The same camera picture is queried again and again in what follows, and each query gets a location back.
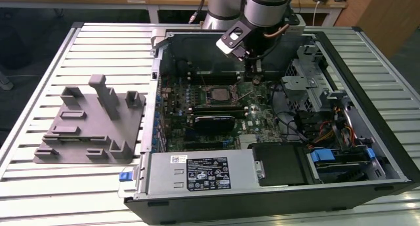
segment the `computer chip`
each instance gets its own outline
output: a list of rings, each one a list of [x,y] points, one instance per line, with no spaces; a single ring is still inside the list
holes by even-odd
[[[229,91],[227,88],[213,88],[211,89],[211,98],[219,101],[229,100]]]

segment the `white cable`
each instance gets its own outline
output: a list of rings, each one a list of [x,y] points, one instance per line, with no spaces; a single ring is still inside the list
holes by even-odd
[[[315,11],[313,11],[313,19],[312,19],[312,26],[315,26],[315,15],[316,15],[316,8],[317,5],[320,4],[320,1],[316,2],[316,6],[315,6]]]

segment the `wooden table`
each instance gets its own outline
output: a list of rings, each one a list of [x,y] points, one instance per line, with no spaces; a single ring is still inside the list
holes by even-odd
[[[145,9],[149,12],[151,23],[159,23],[159,10],[196,10],[199,4],[200,0],[0,0],[0,7]],[[312,0],[292,0],[292,8],[296,12],[313,13],[315,5]],[[335,25],[344,8],[347,8],[347,3],[333,0],[329,0],[325,5],[319,5],[316,12],[327,14],[323,26]]]

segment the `open computer chassis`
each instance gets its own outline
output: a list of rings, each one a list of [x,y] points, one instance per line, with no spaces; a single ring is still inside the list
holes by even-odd
[[[284,35],[251,77],[220,35],[171,31],[155,51],[153,124],[125,198],[144,222],[344,210],[419,186],[325,34]]]

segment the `black computer case side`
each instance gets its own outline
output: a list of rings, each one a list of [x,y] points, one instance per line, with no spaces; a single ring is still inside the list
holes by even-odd
[[[147,224],[217,221],[304,212],[345,210],[393,194],[412,183],[321,188],[257,194],[180,197],[159,200],[124,199]]]

